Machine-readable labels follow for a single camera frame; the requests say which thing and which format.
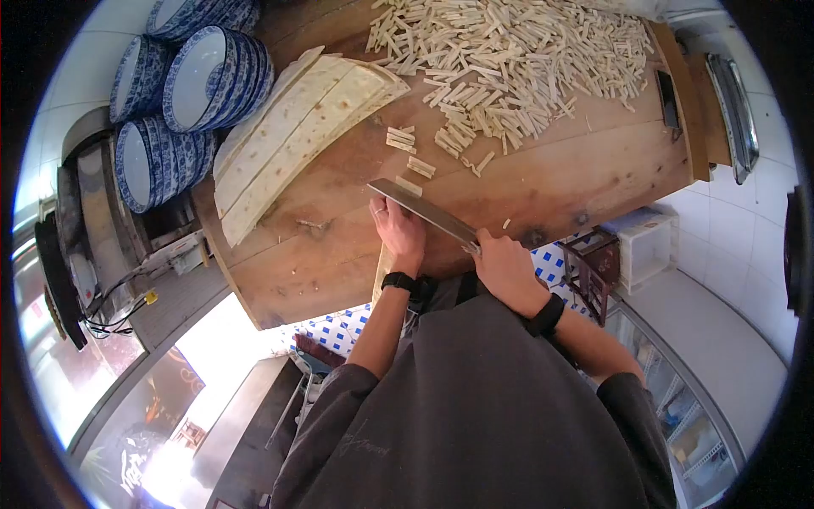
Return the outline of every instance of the knife blade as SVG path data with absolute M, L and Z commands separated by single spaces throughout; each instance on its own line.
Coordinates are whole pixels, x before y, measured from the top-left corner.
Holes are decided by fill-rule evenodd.
M 463 246 L 463 250 L 469 253 L 480 254 L 480 244 L 475 235 L 475 229 L 461 221 L 451 213 L 436 207 L 434 204 L 420 198 L 407 191 L 404 187 L 386 178 L 379 178 L 367 185 L 370 189 L 385 195 L 394 200 L 402 207 L 416 214 L 420 218 L 437 226 L 441 230 L 450 234 Z

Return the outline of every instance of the plastic container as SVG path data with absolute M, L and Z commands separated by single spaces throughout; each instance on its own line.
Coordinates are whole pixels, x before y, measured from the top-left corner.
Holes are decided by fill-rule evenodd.
M 620 282 L 633 294 L 647 279 L 676 266 L 678 216 L 659 214 L 617 232 Z

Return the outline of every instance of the wooden stool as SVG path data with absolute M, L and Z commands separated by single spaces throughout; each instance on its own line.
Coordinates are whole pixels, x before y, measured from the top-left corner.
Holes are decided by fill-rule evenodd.
M 578 244 L 586 246 L 577 248 Z M 570 242 L 560 242 L 565 257 L 565 282 L 599 323 L 605 326 L 608 295 L 619 282 L 619 238 L 601 228 Z M 576 274 L 571 272 L 569 255 L 575 260 Z

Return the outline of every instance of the glass display fridge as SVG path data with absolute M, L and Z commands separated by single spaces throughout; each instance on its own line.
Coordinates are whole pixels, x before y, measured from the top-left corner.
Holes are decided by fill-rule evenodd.
M 628 305 L 620 302 L 611 308 L 605 330 L 645 372 L 670 455 L 678 507 L 711 505 L 745 463 L 726 418 L 686 364 Z

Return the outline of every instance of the blue and white bowl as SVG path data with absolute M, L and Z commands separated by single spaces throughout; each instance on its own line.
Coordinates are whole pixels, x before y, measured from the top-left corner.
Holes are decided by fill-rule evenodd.
M 161 205 L 204 179 L 214 165 L 213 132 L 176 134 L 161 116 L 127 122 L 116 140 L 116 182 L 135 213 Z
M 147 34 L 183 42 L 211 24 L 250 33 L 259 18 L 258 0 L 158 0 L 147 18 Z
M 246 120 L 265 103 L 265 100 L 268 99 L 271 94 L 271 87 L 274 84 L 274 66 L 271 64 L 269 52 L 265 49 L 263 43 L 255 38 L 252 38 L 252 45 L 257 51 L 257 65 L 260 68 L 260 75 L 258 76 L 255 90 L 252 93 L 252 100 L 247 101 L 246 109 L 240 112 L 238 122 Z
M 143 35 L 121 57 L 110 92 L 110 120 L 118 123 L 159 110 L 164 80 L 174 53 Z
M 204 129 L 225 101 L 237 72 L 237 50 L 225 29 L 205 27 L 187 41 L 164 82 L 163 110 L 176 133 Z
M 271 58 L 261 42 L 234 30 L 204 27 L 170 66 L 164 118 L 176 133 L 230 127 L 269 97 L 273 82 Z
M 259 68 L 257 67 L 256 50 L 249 44 L 247 37 L 237 32 L 228 32 L 226 36 L 232 40 L 237 49 L 238 58 L 235 59 L 237 72 L 231 90 L 225 94 L 225 101 L 221 109 L 212 119 L 211 125 L 214 128 L 226 127 L 234 119 L 241 107 L 248 101 L 248 96 L 254 90 L 260 75 L 257 72 Z
M 155 181 L 151 176 L 148 143 L 141 132 L 129 122 L 116 140 L 116 181 L 122 201 L 135 213 L 143 213 L 152 205 Z

